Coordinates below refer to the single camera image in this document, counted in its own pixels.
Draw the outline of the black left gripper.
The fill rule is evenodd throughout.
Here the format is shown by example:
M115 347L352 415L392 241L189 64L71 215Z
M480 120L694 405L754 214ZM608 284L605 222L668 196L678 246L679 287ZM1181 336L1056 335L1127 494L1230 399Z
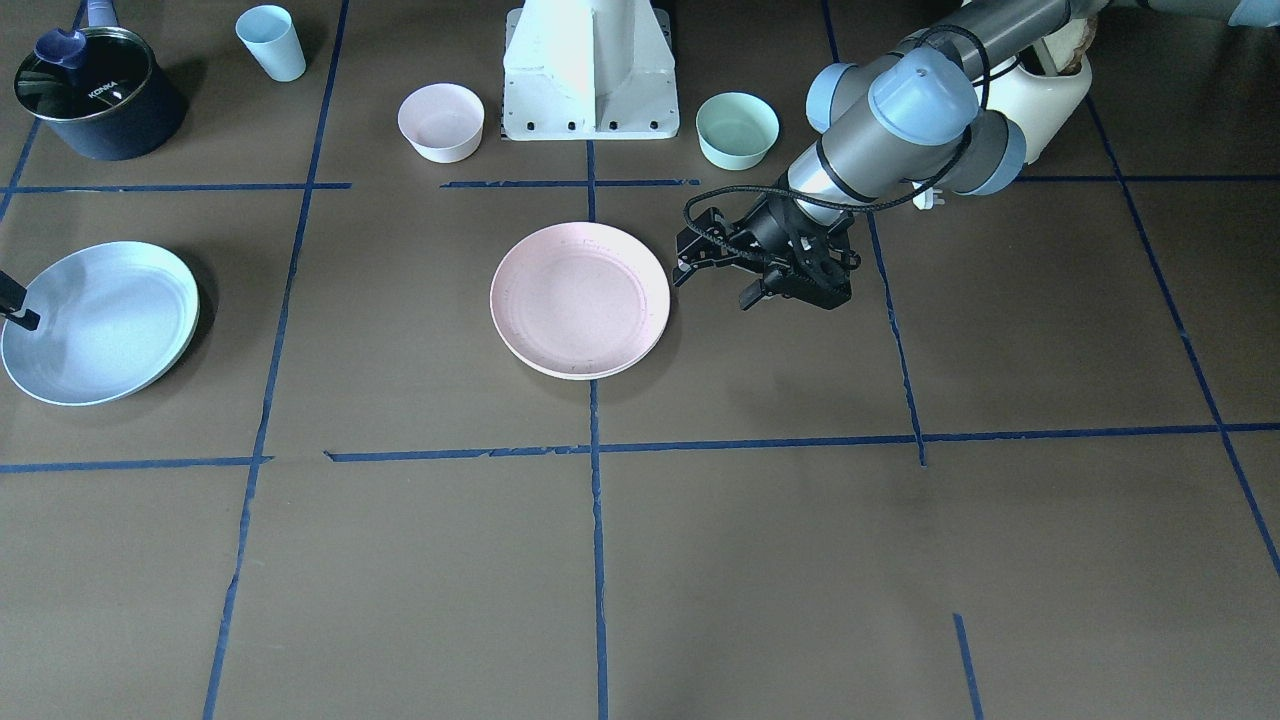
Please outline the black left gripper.
M758 274L795 272L796 247L812 234L812 219L794 200L767 195L737 222L717 208L707 209L700 231L710 238L690 228L676 234L675 287L708 266L740 266Z

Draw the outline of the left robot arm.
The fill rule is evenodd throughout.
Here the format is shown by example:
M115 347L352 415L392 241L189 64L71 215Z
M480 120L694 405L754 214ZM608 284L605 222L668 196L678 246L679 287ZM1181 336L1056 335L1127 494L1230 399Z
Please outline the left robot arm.
M1036 161L1092 81L1102 1L966 1L876 61L824 68L806 95L818 140L732 222L686 215L678 286L710 266L754 274L741 307L774 296L833 309L851 297L861 214L932 190L984 196Z

